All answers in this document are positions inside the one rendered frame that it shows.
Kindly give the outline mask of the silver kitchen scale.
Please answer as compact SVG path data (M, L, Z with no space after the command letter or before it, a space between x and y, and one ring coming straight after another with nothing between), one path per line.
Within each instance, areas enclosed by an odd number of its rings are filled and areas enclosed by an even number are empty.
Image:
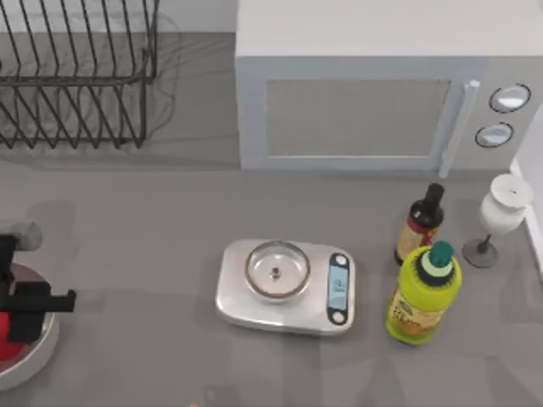
M233 324L315 336L347 332L355 319L353 258L330 245L293 242L311 262L311 279L299 296L289 301L265 300L244 277L245 260L259 244L272 239L241 239L230 243L221 257L216 308Z

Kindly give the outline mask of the round metal scale dish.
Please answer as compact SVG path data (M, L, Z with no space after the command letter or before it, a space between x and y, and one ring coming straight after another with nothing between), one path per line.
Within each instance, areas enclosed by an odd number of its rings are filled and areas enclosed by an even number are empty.
M247 256L244 277L248 286L265 300L289 301L307 288L311 262L294 243L264 241Z

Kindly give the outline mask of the red object in bowl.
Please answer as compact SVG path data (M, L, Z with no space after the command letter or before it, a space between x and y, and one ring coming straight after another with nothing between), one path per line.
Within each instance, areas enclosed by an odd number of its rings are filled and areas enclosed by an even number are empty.
M18 320L12 322L11 314L0 312L0 362L18 356L25 348L25 328Z

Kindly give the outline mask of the pale microwave oven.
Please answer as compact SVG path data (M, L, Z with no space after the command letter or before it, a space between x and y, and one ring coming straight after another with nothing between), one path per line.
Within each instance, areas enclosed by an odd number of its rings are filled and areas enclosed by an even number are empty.
M505 170L543 107L543 0L239 0L239 57L458 57L486 65L452 170ZM499 88L523 84L531 98L500 114ZM479 129L507 123L498 148L475 142Z

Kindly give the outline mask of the white goblet with grey stem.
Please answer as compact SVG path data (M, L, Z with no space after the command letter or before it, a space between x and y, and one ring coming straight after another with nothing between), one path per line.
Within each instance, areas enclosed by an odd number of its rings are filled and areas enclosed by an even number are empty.
M499 255L491 238L517 229L534 197L533 189L520 176L505 173L495 177L479 209L484 237L466 242L462 247L463 258L479 269L494 267Z

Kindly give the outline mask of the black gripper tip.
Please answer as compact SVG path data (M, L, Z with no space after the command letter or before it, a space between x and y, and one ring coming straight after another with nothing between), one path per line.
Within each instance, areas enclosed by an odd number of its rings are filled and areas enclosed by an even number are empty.
M47 314L75 310L77 294L70 289L54 295L46 281L16 281L12 263L18 242L0 235L0 342L31 344L41 336Z

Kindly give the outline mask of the large round microwave knob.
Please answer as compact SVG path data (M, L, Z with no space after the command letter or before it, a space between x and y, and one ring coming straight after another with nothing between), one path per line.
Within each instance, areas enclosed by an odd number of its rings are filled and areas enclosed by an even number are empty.
M531 91L523 84L497 89L490 97L490 107L497 113L508 114L521 109L531 98Z

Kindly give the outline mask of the yellow-green bottle with green cap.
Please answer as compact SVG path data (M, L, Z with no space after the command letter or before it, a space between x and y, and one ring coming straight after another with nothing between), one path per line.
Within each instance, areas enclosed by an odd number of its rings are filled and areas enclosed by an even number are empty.
M413 346L426 343L462 286L462 269L450 243L438 241L409 253L385 312L391 337Z

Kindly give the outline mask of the grey bowl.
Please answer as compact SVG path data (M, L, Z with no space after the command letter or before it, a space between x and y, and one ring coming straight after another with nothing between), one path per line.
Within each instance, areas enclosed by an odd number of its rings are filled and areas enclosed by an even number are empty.
M12 263L12 272L16 281L48 282L38 271L17 262ZM41 336L34 343L26 344L15 358L0 362L0 393L24 384L43 369L53 355L58 338L59 318L56 313L47 314Z

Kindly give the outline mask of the dark brown bottle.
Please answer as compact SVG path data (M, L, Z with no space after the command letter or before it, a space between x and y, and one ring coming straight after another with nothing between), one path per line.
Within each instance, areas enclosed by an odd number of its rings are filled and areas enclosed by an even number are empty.
M432 245L443 223L444 210L441 200L445 193L439 183L431 183L422 199L409 208L406 222L400 231L395 246L395 260L402 265L406 256L417 248Z

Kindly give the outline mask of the microwave oven door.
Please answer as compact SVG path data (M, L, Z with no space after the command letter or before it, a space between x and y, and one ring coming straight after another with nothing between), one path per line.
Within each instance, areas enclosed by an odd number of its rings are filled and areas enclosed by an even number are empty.
M458 57L236 60L246 170L436 170L485 63Z

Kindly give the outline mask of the small round microwave knob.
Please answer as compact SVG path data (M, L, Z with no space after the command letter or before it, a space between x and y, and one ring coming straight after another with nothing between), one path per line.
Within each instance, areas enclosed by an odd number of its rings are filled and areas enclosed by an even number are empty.
M507 144L513 134L513 128L509 124L501 122L479 129L475 135L475 142L481 148L498 148Z

